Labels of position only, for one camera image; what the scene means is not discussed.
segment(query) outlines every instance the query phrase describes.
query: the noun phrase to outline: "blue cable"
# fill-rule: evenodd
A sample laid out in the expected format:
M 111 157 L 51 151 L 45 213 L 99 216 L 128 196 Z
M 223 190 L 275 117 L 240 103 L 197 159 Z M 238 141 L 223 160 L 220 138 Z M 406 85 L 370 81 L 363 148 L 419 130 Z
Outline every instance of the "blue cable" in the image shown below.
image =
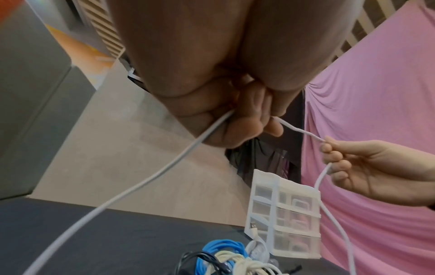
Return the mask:
M 203 248 L 203 251 L 206 251 L 210 254 L 216 254 L 221 250 L 227 250 L 234 253 L 242 254 L 245 258 L 248 257 L 248 253 L 246 253 L 245 246 L 238 241 L 232 240 L 215 240 L 206 244 Z M 231 270 L 234 267 L 234 262 L 228 262 L 231 265 Z M 204 275 L 207 271 L 204 260 L 198 259 L 196 261 L 196 269 L 195 275 Z

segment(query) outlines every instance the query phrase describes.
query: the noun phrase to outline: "pink cloth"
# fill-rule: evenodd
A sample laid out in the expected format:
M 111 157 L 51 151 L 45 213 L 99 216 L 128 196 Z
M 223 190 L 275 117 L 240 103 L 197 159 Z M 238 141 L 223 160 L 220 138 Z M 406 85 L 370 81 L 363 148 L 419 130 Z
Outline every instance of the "pink cloth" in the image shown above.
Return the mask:
M 306 130 L 338 140 L 385 140 L 435 154 L 435 12 L 407 3 L 306 87 Z M 302 183 L 321 170 L 305 136 Z M 400 207 L 333 186 L 322 200 L 348 233 L 358 275 L 435 274 L 435 211 Z M 322 255 L 348 269 L 345 243 L 325 216 Z

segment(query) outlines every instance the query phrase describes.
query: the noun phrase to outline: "dark table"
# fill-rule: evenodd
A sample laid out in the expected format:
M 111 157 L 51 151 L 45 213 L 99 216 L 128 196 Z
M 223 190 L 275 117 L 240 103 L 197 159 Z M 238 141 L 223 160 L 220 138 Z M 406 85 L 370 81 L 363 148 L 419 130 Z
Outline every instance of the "dark table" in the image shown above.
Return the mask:
M 29 198 L 0 202 L 0 274 L 20 275 L 63 231 L 92 207 Z M 44 275 L 166 275 L 181 255 L 209 241 L 245 245 L 242 227 L 106 210 L 53 256 Z M 280 269 L 301 264 L 297 275 L 348 275 L 325 259 L 277 258 Z M 194 270 L 194 261 L 187 266 Z

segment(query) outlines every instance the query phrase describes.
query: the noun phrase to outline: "orange floor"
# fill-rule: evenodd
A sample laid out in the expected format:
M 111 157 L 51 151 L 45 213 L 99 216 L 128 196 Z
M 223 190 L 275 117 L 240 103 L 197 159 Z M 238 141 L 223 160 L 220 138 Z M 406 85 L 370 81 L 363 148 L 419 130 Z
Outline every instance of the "orange floor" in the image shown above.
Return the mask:
M 114 59 L 111 56 L 99 52 L 91 46 L 75 40 L 55 28 L 48 25 L 47 28 L 57 42 L 59 42 L 59 44 L 69 54 L 72 63 L 79 67 L 89 81 L 98 88 L 104 80 L 108 70 L 112 67 Z M 102 61 L 98 59 L 99 57 L 110 58 L 113 59 L 113 61 Z

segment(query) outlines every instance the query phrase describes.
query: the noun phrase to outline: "gray floor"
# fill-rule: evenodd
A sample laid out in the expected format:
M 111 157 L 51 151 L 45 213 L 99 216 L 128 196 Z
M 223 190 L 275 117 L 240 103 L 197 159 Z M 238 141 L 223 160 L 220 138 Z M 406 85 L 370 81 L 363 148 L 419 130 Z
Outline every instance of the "gray floor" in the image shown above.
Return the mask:
M 117 61 L 31 198 L 97 206 L 171 161 L 193 137 Z M 250 189 L 223 149 L 198 147 L 112 208 L 243 226 Z

